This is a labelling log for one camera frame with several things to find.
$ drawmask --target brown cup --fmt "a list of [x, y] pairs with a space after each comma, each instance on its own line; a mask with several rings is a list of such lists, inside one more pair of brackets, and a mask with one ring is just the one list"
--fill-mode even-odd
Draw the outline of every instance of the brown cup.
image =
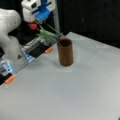
[[68, 38], [63, 38], [58, 41], [58, 55], [62, 66], [70, 66], [73, 64], [73, 47], [72, 41]]

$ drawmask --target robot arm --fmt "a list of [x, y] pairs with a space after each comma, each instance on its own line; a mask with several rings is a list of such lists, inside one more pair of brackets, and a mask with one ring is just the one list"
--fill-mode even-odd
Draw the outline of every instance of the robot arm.
[[22, 7], [26, 22], [42, 22], [55, 9], [55, 0], [23, 0]]
[[0, 9], [0, 45], [14, 73], [18, 72], [28, 63], [17, 38], [8, 35], [20, 23], [21, 18], [16, 11]]

